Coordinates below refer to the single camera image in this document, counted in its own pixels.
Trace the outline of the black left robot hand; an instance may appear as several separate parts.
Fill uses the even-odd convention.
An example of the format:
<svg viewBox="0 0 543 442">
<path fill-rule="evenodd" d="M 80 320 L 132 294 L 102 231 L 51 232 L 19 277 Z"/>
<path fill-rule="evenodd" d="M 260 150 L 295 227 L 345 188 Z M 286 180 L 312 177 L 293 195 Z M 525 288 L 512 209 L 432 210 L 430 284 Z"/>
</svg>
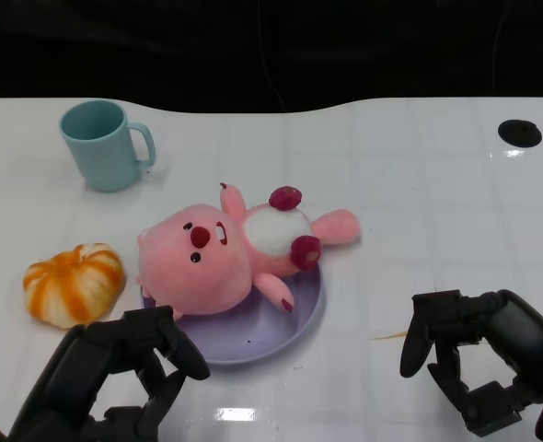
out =
<svg viewBox="0 0 543 442">
<path fill-rule="evenodd" d="M 110 375 L 132 371 L 148 395 L 143 406 L 90 410 Z M 170 307 L 130 310 L 119 320 L 77 325 L 60 342 L 22 406 L 10 441 L 156 441 L 186 378 L 210 369 Z"/>
</svg>

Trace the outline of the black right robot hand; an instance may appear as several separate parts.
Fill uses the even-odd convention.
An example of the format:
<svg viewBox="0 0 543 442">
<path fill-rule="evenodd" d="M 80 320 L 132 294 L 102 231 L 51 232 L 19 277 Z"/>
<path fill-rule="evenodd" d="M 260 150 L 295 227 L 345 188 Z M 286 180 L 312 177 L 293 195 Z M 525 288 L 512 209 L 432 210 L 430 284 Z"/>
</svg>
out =
<svg viewBox="0 0 543 442">
<path fill-rule="evenodd" d="M 399 372 L 413 377 L 435 351 L 429 372 L 468 431 L 485 437 L 520 421 L 525 407 L 543 407 L 543 316 L 519 295 L 499 290 L 465 297 L 451 290 L 415 295 L 412 301 Z M 458 349 L 481 340 L 515 372 L 511 386 L 492 381 L 470 390 L 462 381 Z M 543 410 L 535 434 L 543 441 Z"/>
</svg>

